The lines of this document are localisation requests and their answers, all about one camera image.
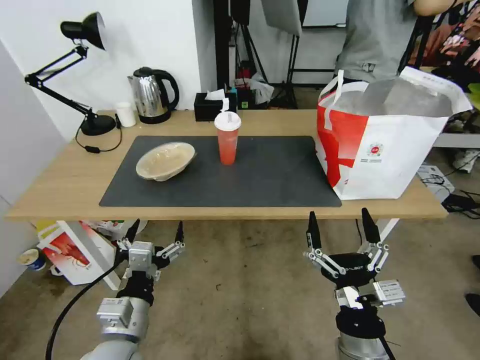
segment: desk lamp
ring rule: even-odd
[[[82,22],[63,21],[60,24],[60,31],[66,38],[72,40],[75,47],[70,52],[42,67],[40,70],[25,76],[25,82],[31,87],[50,95],[58,101],[61,101],[84,114],[85,119],[80,125],[80,129],[85,135],[96,136],[108,133],[116,126],[115,120],[112,117],[107,115],[97,115],[92,111],[91,107],[68,99],[45,86],[45,82],[87,58],[87,51],[89,48],[83,44],[82,40],[87,40],[93,46],[105,50],[105,26],[102,16],[99,12],[94,12],[88,15]],[[58,64],[74,54],[77,54],[80,57],[63,67],[51,69],[55,64]]]

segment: electric kettle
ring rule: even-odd
[[[141,67],[128,76],[133,91],[138,117],[145,124],[159,124],[170,119],[172,111],[179,103],[179,86],[167,71]],[[163,83],[170,83],[174,99],[170,102]]]

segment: black desk mat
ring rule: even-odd
[[[140,178],[135,167],[169,142],[195,147],[196,157],[164,182]],[[118,168],[102,207],[339,207],[310,136],[240,136],[232,166],[220,163],[216,136],[138,136]]]

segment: lamp arm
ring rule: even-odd
[[[49,63],[48,65],[42,67],[41,69],[39,69],[38,71],[36,72],[33,72],[31,74],[28,74],[27,76],[25,76],[25,82],[30,85],[31,87],[35,88],[35,89],[38,89],[40,90],[41,92],[47,94],[47,95],[50,95],[52,98],[54,99],[57,99],[58,101],[64,103],[65,105],[68,105],[69,107],[77,110],[78,112],[84,114],[84,115],[90,115],[92,116],[93,115],[93,112],[92,112],[92,109],[91,108],[88,108],[88,107],[85,107],[85,106],[82,106],[80,105],[78,102],[76,101],[73,101],[61,94],[59,94],[58,92],[56,91],[53,91],[52,89],[46,87],[44,85],[44,83],[53,78],[54,76],[60,74],[61,72],[65,71],[66,69],[72,67],[73,65],[81,62],[82,60],[86,59],[87,58],[87,50],[88,50],[88,47],[84,46],[84,45],[78,45],[76,46],[75,48],[73,48],[70,52],[66,53],[65,55],[59,57],[58,59],[52,61],[51,63]],[[52,73],[50,73],[47,77],[45,78],[40,78],[40,76],[44,75],[45,72],[50,69],[51,67],[53,67],[55,64],[58,64],[59,62],[61,62],[62,60],[68,58],[69,56],[73,55],[73,54],[78,54],[80,56],[80,58],[78,58],[77,60],[65,65],[64,67],[61,67],[59,69],[56,69],[54,70]]]

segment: bowl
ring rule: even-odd
[[[195,154],[187,142],[167,142],[145,153],[136,163],[136,173],[146,180],[164,182],[181,173]]]

